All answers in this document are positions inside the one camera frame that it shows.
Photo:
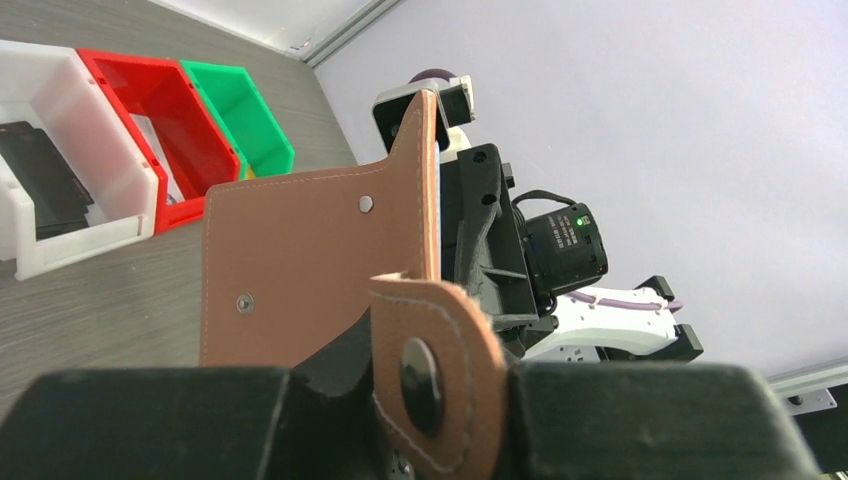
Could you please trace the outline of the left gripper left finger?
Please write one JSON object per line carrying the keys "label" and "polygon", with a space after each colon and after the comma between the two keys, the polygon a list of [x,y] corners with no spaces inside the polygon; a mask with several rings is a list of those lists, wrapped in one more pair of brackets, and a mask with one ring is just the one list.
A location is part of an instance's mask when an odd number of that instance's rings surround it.
{"label": "left gripper left finger", "polygon": [[5,479],[377,479],[371,322],[295,368],[65,370],[1,425]]}

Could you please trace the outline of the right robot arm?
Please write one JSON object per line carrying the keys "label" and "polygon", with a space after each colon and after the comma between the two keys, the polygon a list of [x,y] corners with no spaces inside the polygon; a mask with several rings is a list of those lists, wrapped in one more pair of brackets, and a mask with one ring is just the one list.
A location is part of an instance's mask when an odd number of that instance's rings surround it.
{"label": "right robot arm", "polygon": [[498,149],[440,157],[442,276],[489,316],[525,360],[681,361],[704,351],[681,303],[654,275],[630,289],[600,286],[609,270],[587,205],[545,190],[519,196]]}

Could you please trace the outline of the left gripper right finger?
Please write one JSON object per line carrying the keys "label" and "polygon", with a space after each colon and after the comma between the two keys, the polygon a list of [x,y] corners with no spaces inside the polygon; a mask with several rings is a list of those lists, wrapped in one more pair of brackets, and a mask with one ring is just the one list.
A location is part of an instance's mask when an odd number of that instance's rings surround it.
{"label": "left gripper right finger", "polygon": [[767,383],[729,365],[522,362],[509,379],[520,479],[814,479]]}

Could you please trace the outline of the pink leather card holder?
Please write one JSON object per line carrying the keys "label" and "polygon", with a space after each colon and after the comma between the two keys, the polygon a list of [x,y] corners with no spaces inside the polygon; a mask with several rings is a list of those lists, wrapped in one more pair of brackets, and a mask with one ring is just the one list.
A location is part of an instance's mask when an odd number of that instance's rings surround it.
{"label": "pink leather card holder", "polygon": [[479,304],[441,277],[438,100],[416,92],[388,156],[229,183],[206,198],[200,362],[292,369],[371,322],[381,475],[489,479],[506,364]]}

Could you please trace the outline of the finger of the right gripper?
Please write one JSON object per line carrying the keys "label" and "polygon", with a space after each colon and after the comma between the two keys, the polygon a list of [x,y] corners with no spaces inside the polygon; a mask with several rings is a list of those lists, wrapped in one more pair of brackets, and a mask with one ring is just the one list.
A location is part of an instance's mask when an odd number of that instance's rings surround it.
{"label": "finger of the right gripper", "polygon": [[442,278],[462,287],[504,331],[539,320],[500,152],[462,150],[440,165]]}

